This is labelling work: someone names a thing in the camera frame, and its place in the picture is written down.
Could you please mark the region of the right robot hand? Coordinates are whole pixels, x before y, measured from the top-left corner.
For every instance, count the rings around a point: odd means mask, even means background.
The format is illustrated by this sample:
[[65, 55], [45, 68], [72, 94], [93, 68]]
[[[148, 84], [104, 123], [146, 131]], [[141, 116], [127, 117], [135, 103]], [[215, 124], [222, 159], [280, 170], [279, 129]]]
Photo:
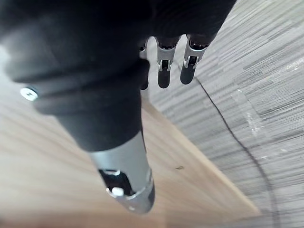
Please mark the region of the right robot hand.
[[3, 0], [0, 45], [7, 77], [35, 109], [57, 118], [88, 152], [106, 190], [127, 210], [155, 199], [146, 156], [141, 92], [147, 42], [157, 42], [158, 85], [170, 84], [176, 46], [187, 36], [180, 81], [197, 64], [233, 0]]

